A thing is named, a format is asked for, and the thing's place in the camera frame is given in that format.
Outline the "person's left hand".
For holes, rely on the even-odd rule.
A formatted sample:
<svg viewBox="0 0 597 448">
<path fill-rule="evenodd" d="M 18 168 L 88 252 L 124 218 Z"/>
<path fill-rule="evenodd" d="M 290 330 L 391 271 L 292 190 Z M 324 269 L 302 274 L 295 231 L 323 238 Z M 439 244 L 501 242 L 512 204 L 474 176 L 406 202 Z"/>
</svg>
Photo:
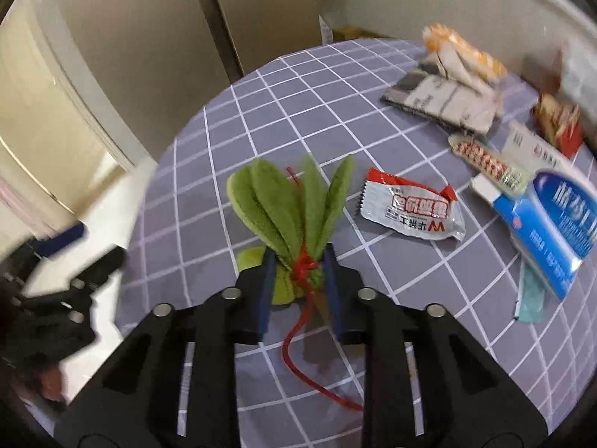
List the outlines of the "person's left hand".
<svg viewBox="0 0 597 448">
<path fill-rule="evenodd" d="M 65 405 L 67 402 L 64 392 L 65 380 L 59 364 L 51 364 L 37 369 L 33 374 L 33 378 L 37 384 L 37 391 L 42 398 Z"/>
</svg>

